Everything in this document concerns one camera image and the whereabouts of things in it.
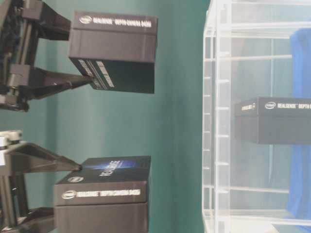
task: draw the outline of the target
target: clear acrylic box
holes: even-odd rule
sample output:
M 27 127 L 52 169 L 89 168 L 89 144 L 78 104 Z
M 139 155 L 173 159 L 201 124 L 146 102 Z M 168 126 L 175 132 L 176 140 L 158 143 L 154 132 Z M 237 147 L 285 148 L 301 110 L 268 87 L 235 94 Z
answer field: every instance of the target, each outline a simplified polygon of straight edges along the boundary
M 311 217 L 290 209 L 297 182 L 294 146 L 241 140 L 235 121 L 241 101 L 293 97 L 290 38 L 308 28 L 311 0 L 211 0 L 203 53 L 202 214 L 207 233 L 311 232 Z M 311 190 L 304 179 L 300 186 Z M 311 209 L 311 195 L 299 201 Z

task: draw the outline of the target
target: depth camera box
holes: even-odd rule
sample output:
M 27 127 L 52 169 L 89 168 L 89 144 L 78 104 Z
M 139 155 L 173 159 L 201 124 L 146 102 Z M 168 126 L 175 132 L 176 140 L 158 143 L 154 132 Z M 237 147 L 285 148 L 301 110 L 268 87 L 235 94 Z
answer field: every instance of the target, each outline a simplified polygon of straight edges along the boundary
M 147 233 L 151 157 L 94 158 L 54 186 L 59 233 Z
M 259 97 L 235 107 L 235 134 L 259 144 L 311 144 L 311 99 Z
M 157 17 L 75 12 L 69 43 L 94 89 L 154 93 Z

